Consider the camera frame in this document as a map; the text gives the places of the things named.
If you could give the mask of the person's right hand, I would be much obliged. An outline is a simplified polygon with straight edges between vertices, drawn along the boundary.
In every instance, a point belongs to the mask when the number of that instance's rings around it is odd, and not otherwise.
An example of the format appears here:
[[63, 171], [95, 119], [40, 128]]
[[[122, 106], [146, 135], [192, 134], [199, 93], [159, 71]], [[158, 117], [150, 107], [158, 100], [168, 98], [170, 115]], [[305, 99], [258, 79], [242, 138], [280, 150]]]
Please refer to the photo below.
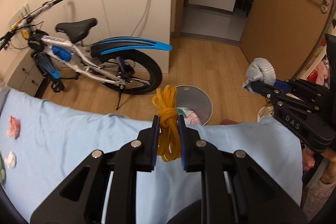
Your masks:
[[[302, 152], [302, 166], [304, 171], [310, 171], [316, 165], [315, 156], [317, 154], [313, 152], [307, 146]], [[333, 184], [335, 182], [335, 151], [331, 148], [326, 149], [320, 154], [323, 157], [324, 167], [319, 177], [323, 184]]]

